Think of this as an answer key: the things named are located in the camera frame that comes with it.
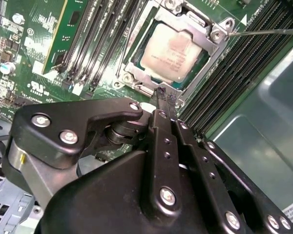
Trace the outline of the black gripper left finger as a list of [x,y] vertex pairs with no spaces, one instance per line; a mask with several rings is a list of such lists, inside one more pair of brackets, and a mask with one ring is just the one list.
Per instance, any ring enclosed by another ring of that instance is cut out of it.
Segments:
[[178,155],[170,95],[158,88],[152,112],[125,97],[24,106],[13,120],[4,171],[45,212],[61,188],[127,153]]

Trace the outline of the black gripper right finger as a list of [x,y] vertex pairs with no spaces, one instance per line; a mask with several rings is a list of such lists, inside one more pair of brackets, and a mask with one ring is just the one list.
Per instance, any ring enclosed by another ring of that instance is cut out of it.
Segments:
[[293,224],[261,189],[212,141],[197,142],[177,119],[176,96],[170,115],[178,141],[184,210],[172,234],[293,234]]

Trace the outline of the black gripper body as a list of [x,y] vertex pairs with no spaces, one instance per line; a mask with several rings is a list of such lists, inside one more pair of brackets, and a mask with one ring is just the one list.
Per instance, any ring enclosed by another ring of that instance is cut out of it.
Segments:
[[222,234],[223,207],[167,152],[127,153],[61,188],[38,234]]

